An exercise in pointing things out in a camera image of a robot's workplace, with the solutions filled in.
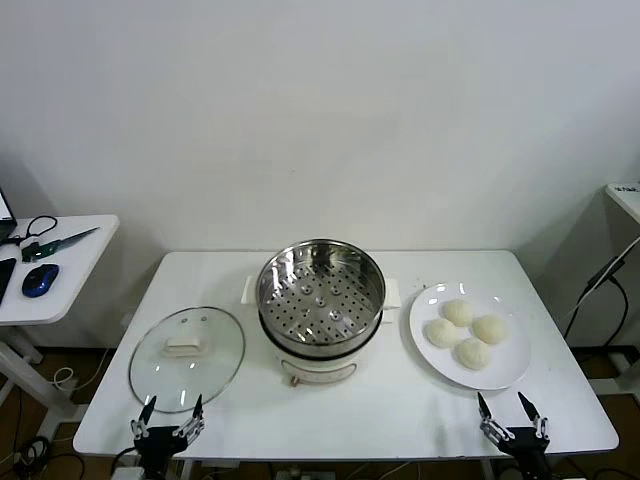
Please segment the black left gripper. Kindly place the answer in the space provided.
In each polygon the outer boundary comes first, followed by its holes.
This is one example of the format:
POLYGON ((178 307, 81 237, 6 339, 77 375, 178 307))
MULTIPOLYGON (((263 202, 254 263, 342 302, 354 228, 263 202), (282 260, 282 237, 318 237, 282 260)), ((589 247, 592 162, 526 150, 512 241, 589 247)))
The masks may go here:
POLYGON ((137 439, 134 447, 140 455, 140 465, 145 473, 166 473, 172 457, 185 451, 187 443, 193 443, 205 426, 202 395, 199 395, 191 417, 179 428, 164 426, 148 430, 156 400, 156 396, 148 397, 138 419, 130 424, 132 434, 137 439))

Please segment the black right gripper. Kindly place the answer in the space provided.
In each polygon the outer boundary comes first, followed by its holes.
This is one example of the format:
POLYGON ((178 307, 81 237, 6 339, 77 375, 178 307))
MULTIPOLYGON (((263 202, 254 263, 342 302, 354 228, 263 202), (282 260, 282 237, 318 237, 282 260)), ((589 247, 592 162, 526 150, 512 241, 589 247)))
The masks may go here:
POLYGON ((516 461, 523 479, 547 479, 545 452, 549 440, 549 419, 542 416, 522 392, 518 392, 518 398, 533 427, 510 427, 506 430, 493 418, 483 395, 478 392, 480 430, 492 443, 497 443, 500 452, 516 461))

